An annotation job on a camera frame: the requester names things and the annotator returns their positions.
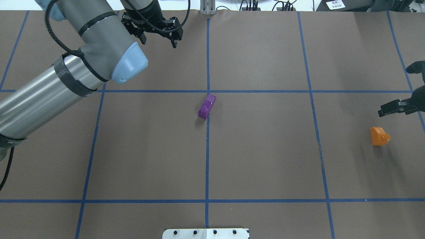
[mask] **purple block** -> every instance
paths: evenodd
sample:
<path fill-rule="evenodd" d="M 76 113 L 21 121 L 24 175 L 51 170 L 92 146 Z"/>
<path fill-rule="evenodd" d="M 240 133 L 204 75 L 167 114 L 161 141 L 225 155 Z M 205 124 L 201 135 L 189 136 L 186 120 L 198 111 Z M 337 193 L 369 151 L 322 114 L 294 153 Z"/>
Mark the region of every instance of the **purple block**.
<path fill-rule="evenodd" d="M 212 106 L 214 105 L 215 100 L 217 97 L 212 94 L 208 94 L 207 97 L 204 100 L 204 103 L 202 103 L 202 106 L 199 108 L 198 117 L 206 120 L 208 118 L 208 115 L 210 114 Z"/>

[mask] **metal cylinder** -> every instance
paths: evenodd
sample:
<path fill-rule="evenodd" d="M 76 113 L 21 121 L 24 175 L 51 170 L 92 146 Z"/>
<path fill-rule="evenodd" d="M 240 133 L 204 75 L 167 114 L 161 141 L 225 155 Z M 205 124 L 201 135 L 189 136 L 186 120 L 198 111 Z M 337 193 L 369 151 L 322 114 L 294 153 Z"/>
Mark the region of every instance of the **metal cylinder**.
<path fill-rule="evenodd" d="M 92 90 L 104 82 L 95 77 L 75 56 L 64 59 L 70 73 Z M 12 139 L 24 139 L 40 126 L 82 99 L 58 78 L 54 67 L 0 102 L 0 134 Z M 7 148 L 0 148 L 0 159 Z"/>
<path fill-rule="evenodd" d="M 105 0 L 62 0 L 58 6 L 77 32 L 97 16 L 112 11 Z M 115 66 L 134 42 L 116 15 L 93 22 L 81 38 L 85 59 L 106 80 L 111 79 Z"/>

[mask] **blue tape line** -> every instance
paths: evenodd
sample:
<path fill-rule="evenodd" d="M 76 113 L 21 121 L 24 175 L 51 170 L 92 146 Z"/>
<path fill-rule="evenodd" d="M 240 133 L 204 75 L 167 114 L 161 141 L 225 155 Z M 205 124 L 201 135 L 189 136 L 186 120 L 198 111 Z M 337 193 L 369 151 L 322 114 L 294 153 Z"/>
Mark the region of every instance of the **blue tape line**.
<path fill-rule="evenodd" d="M 84 212 L 84 205 L 85 205 L 84 202 L 81 203 L 80 213 L 79 213 L 79 216 L 78 216 L 77 230 L 75 232 L 75 239 L 78 239 L 79 238 L 79 232 L 80 232 L 81 221 L 82 221 L 82 214 Z"/>
<path fill-rule="evenodd" d="M 204 199 L 153 199 L 153 200 L 142 200 L 142 199 L 90 199 L 85 200 L 85 203 L 205 203 Z"/>
<path fill-rule="evenodd" d="M 308 93 L 307 90 L 211 90 L 211 93 Z"/>
<path fill-rule="evenodd" d="M 207 19 L 207 91 L 210 91 L 210 19 Z"/>
<path fill-rule="evenodd" d="M 207 140 L 205 159 L 205 228 L 208 228 L 208 202 L 210 198 L 210 117 L 207 118 Z"/>
<path fill-rule="evenodd" d="M 106 93 L 206 93 L 205 90 L 105 90 Z"/>
<path fill-rule="evenodd" d="M 205 203 L 204 199 L 0 199 L 0 203 L 92 203 L 161 204 Z M 208 199 L 208 203 L 308 203 L 308 202 L 425 202 L 425 198 L 343 198 L 343 199 Z"/>
<path fill-rule="evenodd" d="M 19 30 L 18 37 L 16 38 L 15 45 L 13 46 L 12 53 L 10 54 L 9 61 L 7 62 L 6 69 L 4 71 L 3 78 L 1 79 L 1 83 L 0 83 L 0 90 L 3 88 L 4 81 L 6 80 L 7 72 L 9 71 L 10 64 L 12 63 L 13 55 L 15 55 L 15 51 L 18 46 L 19 39 L 21 38 L 22 31 L 24 30 L 25 23 L 28 19 L 28 15 L 29 15 L 29 11 L 27 11 L 25 14 L 25 18 L 24 18 L 24 21 L 22 22 L 21 29 Z"/>
<path fill-rule="evenodd" d="M 411 93 L 411 91 L 342 91 L 342 90 L 312 90 L 313 93 Z"/>
<path fill-rule="evenodd" d="M 207 19 L 207 94 L 210 93 L 210 19 Z M 210 197 L 210 117 L 207 117 L 207 133 L 205 140 L 205 228 L 209 223 L 209 197 Z"/>
<path fill-rule="evenodd" d="M 330 202 L 425 202 L 425 198 L 355 198 L 330 199 Z"/>
<path fill-rule="evenodd" d="M 390 24 L 391 33 L 393 35 L 394 45 L 396 46 L 397 54 L 399 55 L 401 66 L 403 67 L 404 75 L 406 76 L 407 84 L 409 85 L 410 91 L 413 91 L 412 84 L 410 83 L 409 76 L 406 71 L 406 66 L 404 65 L 403 58 L 401 57 L 400 49 L 397 44 L 396 35 L 393 29 L 393 23 L 391 22 L 390 12 L 387 10 L 388 23 Z"/>
<path fill-rule="evenodd" d="M 422 114 L 421 114 L 421 112 L 418 112 L 418 116 L 419 116 L 419 120 L 420 120 L 420 122 L 421 122 L 421 124 L 422 124 L 422 129 L 424 130 L 424 132 L 425 132 L 425 123 L 424 123 L 424 119 L 422 118 Z"/>
<path fill-rule="evenodd" d="M 0 199 L 0 203 L 81 203 L 73 199 Z"/>
<path fill-rule="evenodd" d="M 85 201 L 85 198 L 86 198 L 86 195 L 87 195 L 88 181 L 90 179 L 91 164 L 93 162 L 94 147 L 96 145 L 97 131 L 99 129 L 100 113 L 102 112 L 103 99 L 105 97 L 105 89 L 106 89 L 106 83 L 103 84 L 102 96 L 100 97 L 99 110 L 97 112 L 96 127 L 94 128 L 93 143 L 91 145 L 90 159 L 88 161 L 87 174 L 86 174 L 85 183 L 84 183 L 84 191 L 83 191 L 83 194 L 82 194 L 83 202 L 81 203 L 81 209 L 80 209 L 80 214 L 79 214 L 79 217 L 78 217 L 78 224 L 77 224 L 77 229 L 76 229 L 77 231 L 75 232 L 75 238 L 76 239 L 78 239 L 78 237 L 79 237 L 79 231 L 80 231 L 80 228 L 81 228 L 82 216 L 83 216 L 83 213 L 84 213 L 84 203 L 85 203 L 84 201 Z"/>
<path fill-rule="evenodd" d="M 106 93 L 310 93 L 310 90 L 105 90 Z M 313 93 L 412 93 L 411 91 L 376 91 L 376 90 L 311 90 Z"/>
<path fill-rule="evenodd" d="M 294 203 L 326 202 L 326 199 L 210 199 L 210 203 Z"/>
<path fill-rule="evenodd" d="M 317 125 L 317 118 L 316 118 L 316 110 L 315 110 L 315 104 L 314 104 L 314 99 L 313 99 L 313 91 L 312 91 L 312 84 L 310 81 L 310 72 L 309 72 L 309 65 L 307 62 L 307 53 L 306 53 L 306 46 L 304 43 L 304 35 L 303 35 L 303 27 L 301 24 L 301 14 L 298 11 L 298 23 L 299 23 L 299 27 L 300 27 L 300 35 L 301 35 L 301 45 L 303 47 L 303 54 L 304 54 L 304 64 L 306 66 L 306 75 L 307 75 L 307 82 L 309 85 L 309 91 L 310 91 L 310 102 L 312 105 L 312 111 L 313 111 L 313 120 L 314 120 L 314 128 L 316 130 L 316 139 L 317 139 L 317 144 L 319 146 L 319 152 L 320 152 L 320 162 L 322 165 L 322 178 L 323 178 L 323 187 L 325 189 L 325 197 L 326 197 L 326 205 L 328 208 L 328 218 L 329 218 L 329 226 L 331 229 L 331 237 L 332 239 L 335 239 L 335 232 L 334 232 L 334 223 L 332 220 L 332 212 L 331 212 L 331 204 L 329 202 L 329 193 L 328 193 L 328 184 L 326 182 L 326 173 L 325 173 L 325 164 L 323 162 L 323 154 L 322 154 L 322 146 L 320 144 L 320 135 L 319 135 L 319 127 Z"/>

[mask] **black cable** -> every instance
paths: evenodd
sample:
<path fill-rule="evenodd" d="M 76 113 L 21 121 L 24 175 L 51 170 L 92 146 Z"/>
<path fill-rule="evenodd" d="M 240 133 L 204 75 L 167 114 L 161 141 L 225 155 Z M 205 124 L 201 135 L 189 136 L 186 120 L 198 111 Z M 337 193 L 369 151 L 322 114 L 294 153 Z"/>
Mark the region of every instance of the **black cable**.
<path fill-rule="evenodd" d="M 404 1 L 403 1 L 403 0 L 399 3 L 400 7 L 399 7 L 398 12 L 400 12 L 401 8 L 403 7 L 403 3 L 404 3 Z"/>
<path fill-rule="evenodd" d="M 226 6 L 218 6 L 218 7 L 216 7 L 215 8 L 215 10 L 217 10 L 217 8 L 220 8 L 220 7 L 223 7 L 223 8 L 226 8 L 226 9 L 228 9 L 228 10 L 230 10 L 228 7 L 226 7 Z"/>
<path fill-rule="evenodd" d="M 151 28 L 153 28 L 153 29 L 155 29 L 155 30 L 157 30 L 159 32 L 162 32 L 162 33 L 171 33 L 171 32 L 177 31 L 178 29 L 180 29 L 180 28 L 183 27 L 183 25 L 186 23 L 186 21 L 187 21 L 187 19 L 189 17 L 190 0 L 187 0 L 187 12 L 186 12 L 186 17 L 183 20 L 183 22 L 178 27 L 174 28 L 173 30 L 169 30 L 169 31 L 167 30 L 166 31 L 166 30 L 159 29 L 156 26 L 152 25 L 150 22 L 148 22 L 148 20 L 142 14 L 140 14 L 140 12 L 138 11 L 138 9 L 136 9 L 136 7 L 130 2 L 130 0 L 124 0 L 124 1 L 136 12 L 137 16 L 139 18 L 141 18 L 148 26 L 150 26 Z"/>
<path fill-rule="evenodd" d="M 53 8 L 53 5 L 59 0 L 52 0 L 49 2 L 49 4 L 47 5 L 47 9 L 46 9 L 46 13 L 44 14 L 44 23 L 46 24 L 46 28 L 47 31 L 49 32 L 50 36 L 53 38 L 53 40 L 60 46 L 62 47 L 66 52 L 68 52 L 71 55 L 74 55 L 76 57 L 80 57 L 83 58 L 84 57 L 84 53 L 82 53 L 81 51 L 78 50 L 71 50 L 70 48 L 68 48 L 67 46 L 65 46 L 65 44 L 63 44 L 59 38 L 57 38 L 57 36 L 55 35 L 55 33 L 52 30 L 52 27 L 50 26 L 50 11 Z"/>
<path fill-rule="evenodd" d="M 286 2 L 285 6 L 282 7 L 281 11 L 286 11 L 286 9 L 289 7 L 289 2 Z"/>
<path fill-rule="evenodd" d="M 242 10 L 242 4 L 244 3 L 244 1 L 246 2 L 246 8 L 248 10 L 248 2 L 247 2 L 247 0 L 242 0 L 241 1 L 241 6 L 239 7 L 239 10 Z"/>
<path fill-rule="evenodd" d="M 272 11 L 275 9 L 275 7 L 276 7 L 276 5 L 278 4 L 278 3 L 282 3 L 282 8 L 283 8 L 283 6 L 284 6 L 284 2 L 282 2 L 282 1 L 277 1 L 277 3 L 273 6 L 273 8 L 272 8 Z"/>
<path fill-rule="evenodd" d="M 285 11 L 290 11 L 290 10 L 291 10 L 291 6 L 292 6 L 292 4 L 288 1 L 288 2 L 285 4 Z"/>
<path fill-rule="evenodd" d="M 400 8 L 399 8 L 399 10 L 398 10 L 398 12 L 400 12 L 403 8 L 405 8 L 406 6 L 405 6 L 405 3 L 406 2 L 408 2 L 407 0 L 403 0 L 402 2 L 401 2 L 401 4 L 400 4 Z"/>
<path fill-rule="evenodd" d="M 13 158 L 13 151 L 14 150 L 15 150 L 15 147 L 12 147 L 10 149 L 9 161 L 7 162 L 6 172 L 4 173 L 3 181 L 1 181 L 1 184 L 0 184 L 0 191 L 2 190 L 4 184 L 6 183 L 7 176 L 9 175 L 10 165 L 12 164 L 12 158 Z"/>

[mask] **orange block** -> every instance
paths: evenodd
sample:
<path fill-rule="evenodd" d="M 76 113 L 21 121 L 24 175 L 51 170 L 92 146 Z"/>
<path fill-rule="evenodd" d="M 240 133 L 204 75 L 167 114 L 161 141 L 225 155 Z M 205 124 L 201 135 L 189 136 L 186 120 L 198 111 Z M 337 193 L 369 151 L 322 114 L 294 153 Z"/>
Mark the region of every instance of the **orange block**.
<path fill-rule="evenodd" d="M 372 145 L 374 146 L 383 146 L 388 144 L 390 141 L 390 135 L 385 133 L 384 129 L 380 127 L 372 127 L 371 128 L 371 137 L 372 137 Z"/>

